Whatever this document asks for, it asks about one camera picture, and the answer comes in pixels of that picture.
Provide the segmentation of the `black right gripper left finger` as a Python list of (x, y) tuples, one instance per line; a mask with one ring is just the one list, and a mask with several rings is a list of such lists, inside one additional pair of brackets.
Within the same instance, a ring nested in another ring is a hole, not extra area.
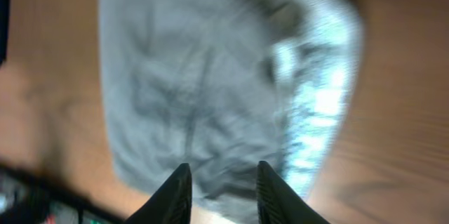
[(161, 187), (124, 224), (190, 224), (192, 214), (192, 174), (182, 163)]

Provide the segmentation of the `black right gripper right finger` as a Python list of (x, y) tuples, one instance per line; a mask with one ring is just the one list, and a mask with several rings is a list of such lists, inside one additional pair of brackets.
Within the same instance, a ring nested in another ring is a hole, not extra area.
[(256, 194), (259, 224), (330, 224), (266, 161), (257, 165)]

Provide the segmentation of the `grey shorts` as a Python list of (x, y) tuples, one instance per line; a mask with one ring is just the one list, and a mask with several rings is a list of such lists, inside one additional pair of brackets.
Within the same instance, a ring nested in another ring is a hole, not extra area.
[(118, 177), (153, 194), (181, 163), (193, 200), (256, 223), (257, 164), (309, 194), (354, 93), (350, 0), (98, 0), (102, 97)]

